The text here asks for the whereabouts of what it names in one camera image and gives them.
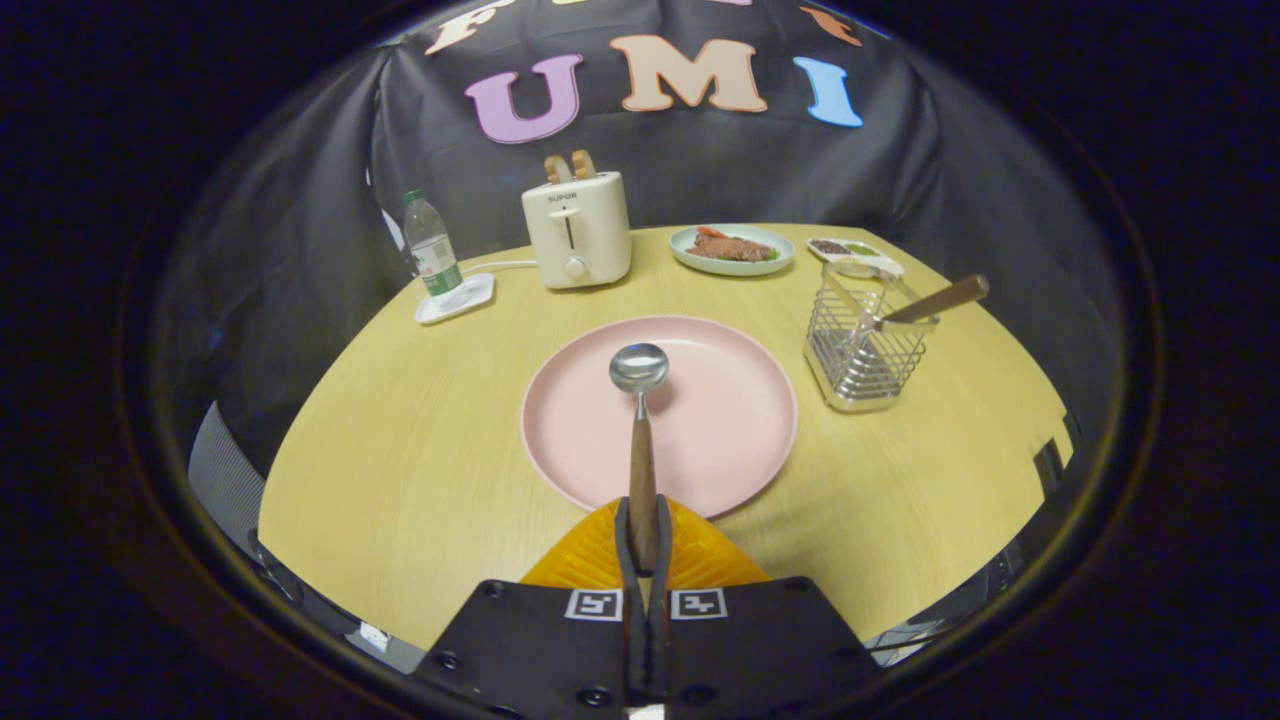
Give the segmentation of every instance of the water bottle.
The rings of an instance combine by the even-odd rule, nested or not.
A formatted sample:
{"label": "water bottle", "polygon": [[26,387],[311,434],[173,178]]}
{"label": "water bottle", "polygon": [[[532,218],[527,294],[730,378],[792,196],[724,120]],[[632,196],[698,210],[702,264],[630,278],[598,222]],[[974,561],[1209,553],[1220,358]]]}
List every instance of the water bottle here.
{"label": "water bottle", "polygon": [[404,245],[426,283],[426,293],[442,313],[456,310],[466,302],[467,292],[444,220],[421,190],[406,192],[404,205]]}

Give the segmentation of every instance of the wire basket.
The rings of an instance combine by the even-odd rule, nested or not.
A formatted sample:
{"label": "wire basket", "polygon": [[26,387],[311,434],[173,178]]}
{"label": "wire basket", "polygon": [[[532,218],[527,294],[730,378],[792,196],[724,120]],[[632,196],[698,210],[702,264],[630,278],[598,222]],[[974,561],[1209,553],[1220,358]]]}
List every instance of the wire basket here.
{"label": "wire basket", "polygon": [[938,316],[915,323],[879,320],[916,300],[901,278],[856,278],[841,274],[838,263],[823,265],[804,356],[827,405],[855,413],[888,407],[897,400],[924,356],[924,336],[937,327]]}

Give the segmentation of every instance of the black cloth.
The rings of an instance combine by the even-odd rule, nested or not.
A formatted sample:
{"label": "black cloth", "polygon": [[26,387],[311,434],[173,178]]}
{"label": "black cloth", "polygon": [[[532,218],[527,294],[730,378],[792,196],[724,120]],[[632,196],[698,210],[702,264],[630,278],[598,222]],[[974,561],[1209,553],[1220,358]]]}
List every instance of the black cloth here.
{"label": "black cloth", "polygon": [[[289,100],[211,182],[175,258],[164,329],[187,388],[183,416],[216,397],[264,475],[325,369],[407,282],[384,213],[401,218],[403,193],[422,187],[460,259],[521,246],[521,192],[544,182],[547,155],[576,149],[623,174],[635,227],[865,227],[952,279],[984,273],[984,305],[1079,418],[1082,447],[1096,443],[1119,347],[1098,231],[1036,143],[924,54],[852,22],[861,46],[850,45],[773,0],[524,0],[425,55],[436,24],[351,58]],[[768,110],[714,108],[712,88],[692,108],[676,97],[668,110],[625,110],[627,61],[608,44],[628,35],[658,35],[689,58],[710,38],[753,45]],[[485,137],[465,90],[515,70],[513,106],[538,117],[547,86],[530,68],[570,53],[584,56],[573,122],[526,143]],[[796,56],[849,73],[861,127],[809,114],[814,91]],[[193,434],[179,437],[189,447]]]}

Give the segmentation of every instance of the plate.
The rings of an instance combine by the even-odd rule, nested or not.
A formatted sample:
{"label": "plate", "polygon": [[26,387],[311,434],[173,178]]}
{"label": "plate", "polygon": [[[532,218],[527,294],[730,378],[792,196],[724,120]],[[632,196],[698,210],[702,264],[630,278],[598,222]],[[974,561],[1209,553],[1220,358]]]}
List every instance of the plate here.
{"label": "plate", "polygon": [[[842,245],[846,249],[849,249],[849,252],[847,254],[828,252],[826,250],[820,250],[815,245],[818,242],[835,242],[836,245]],[[858,268],[859,265],[863,265],[865,268],[884,270],[886,273],[899,278],[906,274],[906,269],[902,268],[901,263],[859,240],[841,240],[835,237],[810,237],[805,242],[805,246],[810,251],[813,251],[813,254],[817,255],[818,258],[822,258],[828,263],[840,263],[841,266]],[[845,274],[851,274],[854,277],[874,275],[872,270],[861,272],[860,269],[854,269],[852,272],[847,272]]]}
{"label": "plate", "polygon": [[[759,263],[742,263],[737,260],[717,260],[714,258],[691,255],[689,249],[692,247],[694,241],[698,240],[699,227],[716,228],[724,234],[741,237],[742,240],[750,240],[751,242],[759,242],[760,245],[768,245],[778,251],[778,256],[773,260],[760,260]],[[791,258],[795,256],[795,247],[792,247],[791,241],[787,238],[776,232],[754,225],[695,225],[682,231],[676,231],[676,233],[671,236],[671,254],[676,256],[676,260],[680,260],[696,270],[716,273],[717,275],[746,277],[776,273],[791,264]]]}
{"label": "plate", "polygon": [[635,398],[609,382],[609,359],[635,342],[671,359],[667,382],[645,397],[658,492],[713,518],[768,486],[795,445],[791,380],[746,334],[678,315],[605,325],[547,360],[520,411],[538,473],[588,510],[627,493]]}

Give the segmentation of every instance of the table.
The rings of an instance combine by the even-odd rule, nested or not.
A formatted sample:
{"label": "table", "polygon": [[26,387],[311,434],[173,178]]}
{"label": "table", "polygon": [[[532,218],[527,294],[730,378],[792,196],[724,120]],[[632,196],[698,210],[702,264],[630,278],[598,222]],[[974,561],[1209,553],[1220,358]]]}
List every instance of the table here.
{"label": "table", "polygon": [[[773,483],[717,527],[772,577],[808,575],[850,628],[874,637],[989,561],[1043,501],[1032,457],[1051,438],[1064,462],[1064,405],[1030,355],[986,310],[947,313],[888,410],[827,407],[801,350],[820,260],[809,237],[868,242],[920,295],[946,279],[860,229],[765,224],[795,261],[760,278],[678,264],[678,228],[634,231],[631,273],[548,291],[536,269],[497,272],[494,302],[415,323],[413,281],[342,352],[271,466],[260,539],[356,616],[430,648],[476,583],[518,580],[585,511],[534,470],[520,406],[534,373],[596,327],[685,314],[767,347],[796,389],[799,437]],[[463,268],[531,259],[530,247]]]}

